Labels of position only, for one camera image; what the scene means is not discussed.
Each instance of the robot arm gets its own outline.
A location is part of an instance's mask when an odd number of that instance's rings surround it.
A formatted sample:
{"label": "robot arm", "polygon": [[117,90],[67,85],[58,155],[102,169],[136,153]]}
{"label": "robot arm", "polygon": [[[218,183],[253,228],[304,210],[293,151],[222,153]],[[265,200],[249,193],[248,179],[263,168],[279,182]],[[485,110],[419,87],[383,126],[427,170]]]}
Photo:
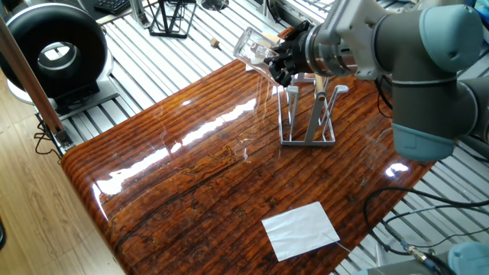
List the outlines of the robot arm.
{"label": "robot arm", "polygon": [[287,86],[295,73],[373,80],[391,74],[398,154],[431,161],[452,154],[466,134],[487,139],[489,79],[457,82],[483,44],[478,13],[466,5],[390,13],[375,0],[337,0],[321,25],[303,23],[270,58]]}

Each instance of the wooden table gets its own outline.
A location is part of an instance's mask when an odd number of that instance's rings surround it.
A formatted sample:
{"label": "wooden table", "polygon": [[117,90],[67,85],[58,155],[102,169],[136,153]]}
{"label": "wooden table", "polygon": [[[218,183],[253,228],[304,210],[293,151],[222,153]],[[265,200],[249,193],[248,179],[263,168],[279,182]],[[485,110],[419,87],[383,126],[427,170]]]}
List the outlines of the wooden table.
{"label": "wooden table", "polygon": [[[350,92],[336,103],[333,147],[282,147],[282,92],[234,61],[73,148],[63,169],[129,274],[328,274],[347,251],[333,244],[278,263],[261,220],[319,201],[353,248],[367,234],[366,196],[411,187],[430,167],[394,152],[371,82],[337,78],[329,95],[338,84]],[[313,91],[301,85],[301,101]],[[300,102],[301,134],[311,108]],[[401,195],[374,200],[372,222]]]}

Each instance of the white napkin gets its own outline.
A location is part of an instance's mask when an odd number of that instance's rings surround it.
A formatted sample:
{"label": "white napkin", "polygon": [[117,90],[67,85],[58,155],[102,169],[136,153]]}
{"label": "white napkin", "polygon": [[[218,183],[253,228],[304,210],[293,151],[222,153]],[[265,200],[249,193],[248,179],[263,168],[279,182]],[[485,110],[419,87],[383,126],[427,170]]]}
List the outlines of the white napkin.
{"label": "white napkin", "polygon": [[279,261],[339,241],[336,230],[319,202],[261,222]]}

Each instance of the black wire holder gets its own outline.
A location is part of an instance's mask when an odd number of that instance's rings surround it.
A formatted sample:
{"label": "black wire holder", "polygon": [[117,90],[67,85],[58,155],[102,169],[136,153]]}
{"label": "black wire holder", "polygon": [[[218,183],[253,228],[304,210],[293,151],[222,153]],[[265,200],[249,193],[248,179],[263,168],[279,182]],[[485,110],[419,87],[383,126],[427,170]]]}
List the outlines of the black wire holder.
{"label": "black wire holder", "polygon": [[[150,7],[151,14],[153,15],[153,22],[149,27],[150,35],[159,37],[175,37],[175,38],[186,38],[192,26],[193,16],[196,13],[197,3],[196,0],[158,0],[158,8],[156,13],[153,11],[152,5],[149,0],[147,0],[148,6]],[[168,16],[165,9],[165,4],[174,6],[175,10],[173,15]],[[185,20],[185,10],[188,4],[193,4],[192,14],[190,15],[189,27],[186,31],[183,31],[182,20]],[[163,18],[163,22],[158,21],[158,15]]]}

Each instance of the glass cup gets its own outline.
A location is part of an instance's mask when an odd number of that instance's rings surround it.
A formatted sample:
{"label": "glass cup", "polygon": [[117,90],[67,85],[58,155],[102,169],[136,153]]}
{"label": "glass cup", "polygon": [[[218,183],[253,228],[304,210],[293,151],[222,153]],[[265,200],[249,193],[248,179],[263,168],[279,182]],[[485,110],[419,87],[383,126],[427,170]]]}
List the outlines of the glass cup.
{"label": "glass cup", "polygon": [[271,50],[271,48],[278,47],[278,45],[252,27],[249,27],[239,38],[233,55],[247,65],[252,66],[262,76],[265,76],[275,86],[278,86],[279,84],[275,82],[270,74],[268,64],[264,62],[267,57],[278,56],[278,53]]}

